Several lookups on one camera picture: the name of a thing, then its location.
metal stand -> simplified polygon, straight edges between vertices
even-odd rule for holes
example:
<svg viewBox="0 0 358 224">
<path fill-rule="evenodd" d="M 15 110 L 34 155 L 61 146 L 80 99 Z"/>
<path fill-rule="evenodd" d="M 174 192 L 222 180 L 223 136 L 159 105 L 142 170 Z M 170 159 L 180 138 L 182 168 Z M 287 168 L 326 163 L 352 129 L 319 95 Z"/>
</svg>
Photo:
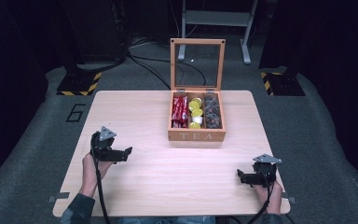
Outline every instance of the metal stand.
<svg viewBox="0 0 358 224">
<path fill-rule="evenodd" d="M 243 62 L 251 63 L 248 50 L 248 39 L 251 31 L 252 23 L 255 17 L 255 8 L 258 0 L 254 0 L 252 10 L 250 12 L 220 12 L 220 11 L 196 11 L 186 10 L 186 0 L 183 0 L 182 8 L 182 38 L 186 38 L 186 26 L 188 24 L 202 25 L 224 25 L 224 26 L 242 26 L 246 27 L 243 39 L 241 39 L 241 49 Z M 178 60 L 185 59 L 186 46 L 179 48 Z"/>
</svg>

person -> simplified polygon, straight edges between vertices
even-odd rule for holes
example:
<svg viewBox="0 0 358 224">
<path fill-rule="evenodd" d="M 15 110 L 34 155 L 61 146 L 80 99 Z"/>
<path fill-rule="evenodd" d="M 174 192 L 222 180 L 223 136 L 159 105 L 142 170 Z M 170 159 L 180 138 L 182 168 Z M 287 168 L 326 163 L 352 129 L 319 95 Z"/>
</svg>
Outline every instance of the person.
<svg viewBox="0 0 358 224">
<path fill-rule="evenodd" d="M 95 164 L 92 156 L 88 153 L 83 158 L 83 177 L 82 185 L 71 201 L 68 207 L 62 214 L 61 224 L 90 224 L 92 209 L 95 204 L 93 199 L 95 190 L 97 189 L 97 176 L 95 174 Z M 99 161 L 98 169 L 103 179 L 109 168 L 115 164 L 112 161 Z M 268 198 L 267 188 L 262 186 L 253 186 L 258 199 L 261 204 L 264 204 Z M 269 205 L 266 214 L 262 216 L 263 224 L 281 224 L 283 223 L 281 217 L 281 203 L 282 203 L 282 186 L 275 181 L 273 184 L 273 191 L 269 198 Z M 121 217 L 118 224 L 164 224 L 164 223 L 195 223 L 195 224 L 215 224 L 214 217 Z"/>
</svg>

wire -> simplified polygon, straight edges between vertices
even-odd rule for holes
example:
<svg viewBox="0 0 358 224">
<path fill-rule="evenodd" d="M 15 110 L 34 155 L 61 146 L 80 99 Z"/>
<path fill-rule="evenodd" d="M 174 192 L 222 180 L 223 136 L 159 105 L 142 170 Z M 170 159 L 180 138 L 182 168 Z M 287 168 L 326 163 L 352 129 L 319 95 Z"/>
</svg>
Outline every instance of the wire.
<svg viewBox="0 0 358 224">
<path fill-rule="evenodd" d="M 170 62 L 171 62 L 170 60 L 144 58 L 144 57 L 135 56 L 135 55 L 131 55 L 131 57 L 137 58 L 137 59 L 155 61 L 155 62 L 162 62 L 162 63 L 170 63 Z M 193 66 L 193 65 L 188 64 L 188 63 L 181 63 L 181 62 L 177 62 L 177 63 L 183 64 L 183 65 L 186 65 L 186 66 L 189 66 L 189 67 L 195 69 L 197 72 L 199 72 L 199 73 L 202 75 L 202 78 L 203 78 L 203 84 L 202 84 L 202 85 L 203 85 L 203 86 L 206 86 L 206 77 L 205 77 L 205 75 L 204 75 L 196 66 Z"/>
<path fill-rule="evenodd" d="M 180 37 L 179 25 L 178 25 L 178 21 L 177 21 L 177 19 L 175 17 L 175 13 L 173 11 L 172 0 L 170 0 L 170 6 L 171 6 L 171 12 L 172 12 L 173 20 L 175 21 L 175 25 L 176 25 L 177 38 L 179 38 Z"/>
<path fill-rule="evenodd" d="M 252 219 L 248 222 L 248 224 L 254 223 L 264 213 L 264 211 L 266 211 L 267 207 L 269 206 L 269 198 L 271 197 L 271 193 L 274 190 L 274 183 L 272 183 L 272 189 L 271 191 L 269 191 L 269 181 L 267 180 L 267 175 L 265 175 L 262 170 L 258 170 L 258 171 L 264 176 L 264 180 L 266 181 L 267 184 L 268 195 L 266 201 L 263 204 L 263 207 L 260 209 L 260 211 L 258 211 L 258 213 L 254 217 L 252 217 Z"/>
<path fill-rule="evenodd" d="M 134 37 L 133 40 L 131 41 L 131 44 L 138 44 L 138 42 L 143 42 L 144 40 L 146 40 L 148 37 L 146 36 L 140 36 L 140 37 Z"/>
<path fill-rule="evenodd" d="M 164 77 L 161 76 L 161 74 L 152 66 L 146 64 L 146 63 L 142 63 L 138 60 L 135 59 L 134 56 L 132 56 L 131 54 L 128 55 L 130 59 L 132 59 L 135 63 L 141 65 L 143 68 L 145 68 L 146 70 L 148 70 L 150 73 L 152 73 L 153 75 L 155 75 L 159 80 L 162 81 L 162 83 L 168 88 L 168 90 L 171 90 L 170 85 L 168 84 L 168 82 L 164 79 Z"/>
<path fill-rule="evenodd" d="M 181 85 L 183 77 L 185 76 L 185 71 L 183 71 L 183 68 L 181 66 L 179 66 L 179 65 L 178 65 L 178 68 L 182 72 L 182 75 L 181 75 L 180 80 L 179 80 L 179 85 Z"/>
<path fill-rule="evenodd" d="M 240 220 L 236 217 L 227 217 L 228 219 L 233 219 L 236 223 L 241 224 Z"/>
<path fill-rule="evenodd" d="M 103 184 L 102 184 L 102 180 L 101 180 L 101 172 L 100 172 L 100 169 L 98 169 L 98 160 L 95 159 L 93 149 L 91 149 L 91 154 L 92 154 L 92 158 L 94 160 L 95 174 L 97 175 L 98 194 L 100 196 L 101 208 L 103 209 L 103 217 L 105 219 L 106 224 L 111 224 L 109 221 L 107 212 L 106 212 L 106 206 L 104 204 L 104 199 L 103 199 Z"/>
<path fill-rule="evenodd" d="M 201 11 L 203 11 L 205 8 L 205 0 L 202 1 L 202 8 Z M 194 28 L 186 35 L 186 37 L 190 36 L 191 33 L 193 33 L 193 31 L 197 28 L 198 25 L 195 25 Z"/>
<path fill-rule="evenodd" d="M 135 46 L 131 46 L 131 47 L 129 47 L 129 49 L 134 49 L 134 48 L 137 48 L 137 47 L 141 47 L 141 46 L 143 46 L 143 45 L 148 45 L 148 44 L 157 44 L 158 42 L 157 41 L 152 41 L 152 42 L 144 42 L 144 43 L 142 43 L 142 44 L 138 44 L 138 45 L 135 45 Z"/>
<path fill-rule="evenodd" d="M 287 217 L 287 219 L 289 219 L 289 221 L 290 221 L 291 223 L 296 224 L 296 223 L 292 220 L 292 218 L 289 217 L 289 214 L 286 214 L 285 216 Z"/>
</svg>

yellow black warning tape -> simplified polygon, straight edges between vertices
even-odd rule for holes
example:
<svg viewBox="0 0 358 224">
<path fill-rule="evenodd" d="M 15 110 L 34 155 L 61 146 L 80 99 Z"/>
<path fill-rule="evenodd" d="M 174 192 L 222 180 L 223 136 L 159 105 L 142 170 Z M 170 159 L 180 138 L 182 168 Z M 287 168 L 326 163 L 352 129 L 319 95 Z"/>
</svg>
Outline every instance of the yellow black warning tape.
<svg viewBox="0 0 358 224">
<path fill-rule="evenodd" d="M 282 73 L 271 73 L 273 75 L 281 75 Z M 261 73 L 261 78 L 263 78 L 264 87 L 266 88 L 268 95 L 274 95 L 272 91 L 271 85 L 269 84 L 269 80 L 267 79 L 267 73 Z"/>
<path fill-rule="evenodd" d="M 100 80 L 101 73 L 95 75 L 94 79 L 92 80 L 91 85 L 89 86 L 88 91 L 57 91 L 57 95 L 91 95 L 95 88 L 97 88 L 98 81 Z"/>
</svg>

box lid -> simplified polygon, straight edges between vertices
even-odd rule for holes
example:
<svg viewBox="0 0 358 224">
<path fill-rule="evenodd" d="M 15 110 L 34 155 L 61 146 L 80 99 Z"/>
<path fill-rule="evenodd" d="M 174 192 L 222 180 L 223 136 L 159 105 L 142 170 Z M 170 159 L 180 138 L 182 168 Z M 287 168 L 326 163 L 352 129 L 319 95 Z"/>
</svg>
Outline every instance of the box lid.
<svg viewBox="0 0 358 224">
<path fill-rule="evenodd" d="M 220 91 L 225 45 L 225 39 L 172 38 L 171 90 Z"/>
</svg>

